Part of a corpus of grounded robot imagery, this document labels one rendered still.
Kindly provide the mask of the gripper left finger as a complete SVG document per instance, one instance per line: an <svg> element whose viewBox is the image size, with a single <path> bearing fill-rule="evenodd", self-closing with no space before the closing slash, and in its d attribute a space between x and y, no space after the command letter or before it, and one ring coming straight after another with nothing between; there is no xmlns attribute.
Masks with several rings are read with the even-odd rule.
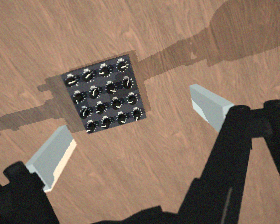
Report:
<svg viewBox="0 0 280 224"><path fill-rule="evenodd" d="M0 184L0 224L60 224L45 192L75 146L67 126L60 126L25 165L18 161L3 171L9 183Z"/></svg>

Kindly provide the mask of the dark grey knob box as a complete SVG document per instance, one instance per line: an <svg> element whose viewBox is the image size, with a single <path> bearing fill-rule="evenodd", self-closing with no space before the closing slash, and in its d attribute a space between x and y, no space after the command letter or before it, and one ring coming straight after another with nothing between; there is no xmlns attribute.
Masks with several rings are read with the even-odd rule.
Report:
<svg viewBox="0 0 280 224"><path fill-rule="evenodd" d="M146 118L129 55L61 78L88 134Z"/></svg>

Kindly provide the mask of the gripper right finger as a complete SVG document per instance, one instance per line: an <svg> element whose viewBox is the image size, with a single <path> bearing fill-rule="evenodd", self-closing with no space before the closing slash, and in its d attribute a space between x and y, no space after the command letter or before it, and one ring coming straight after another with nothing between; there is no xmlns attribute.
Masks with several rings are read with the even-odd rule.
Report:
<svg viewBox="0 0 280 224"><path fill-rule="evenodd" d="M252 138L264 137L280 175L280 99L251 110L190 85L193 109L219 132L172 224L238 224Z"/></svg>

